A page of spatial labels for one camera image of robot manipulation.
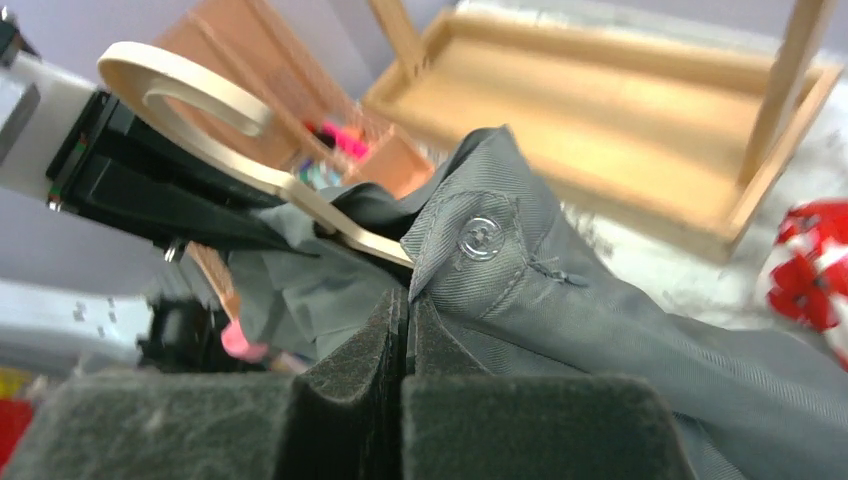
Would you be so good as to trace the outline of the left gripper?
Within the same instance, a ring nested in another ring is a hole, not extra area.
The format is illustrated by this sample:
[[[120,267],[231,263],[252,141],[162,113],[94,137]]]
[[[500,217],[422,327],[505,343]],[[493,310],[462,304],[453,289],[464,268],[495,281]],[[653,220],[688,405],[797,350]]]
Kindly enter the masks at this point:
[[[298,254],[190,174],[200,166],[115,95],[45,63],[1,21],[1,188],[150,241]]]

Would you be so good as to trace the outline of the grey skirt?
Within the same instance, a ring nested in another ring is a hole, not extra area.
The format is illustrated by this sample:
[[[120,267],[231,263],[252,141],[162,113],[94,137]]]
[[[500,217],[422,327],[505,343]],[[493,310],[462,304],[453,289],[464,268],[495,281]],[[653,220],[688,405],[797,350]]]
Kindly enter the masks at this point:
[[[413,301],[494,373],[615,373],[670,404],[699,479],[843,479],[847,377],[773,330],[731,331],[664,311],[610,273],[566,221],[506,128],[470,134],[420,190],[336,197],[374,227],[406,220]]]

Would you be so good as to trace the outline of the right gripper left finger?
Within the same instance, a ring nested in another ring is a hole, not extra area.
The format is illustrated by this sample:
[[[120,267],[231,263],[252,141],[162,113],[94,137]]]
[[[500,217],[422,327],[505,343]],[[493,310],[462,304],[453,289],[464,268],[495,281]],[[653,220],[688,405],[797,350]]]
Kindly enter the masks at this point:
[[[301,375],[116,371],[60,386],[5,479],[397,479],[402,290]]]

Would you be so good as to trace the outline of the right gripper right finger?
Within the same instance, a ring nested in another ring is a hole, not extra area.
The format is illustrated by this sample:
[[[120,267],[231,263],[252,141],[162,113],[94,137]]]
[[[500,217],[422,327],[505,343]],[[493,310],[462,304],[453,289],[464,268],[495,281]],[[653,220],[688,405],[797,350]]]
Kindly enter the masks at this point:
[[[622,376],[495,376],[428,299],[409,314],[407,479],[690,479],[660,396]]]

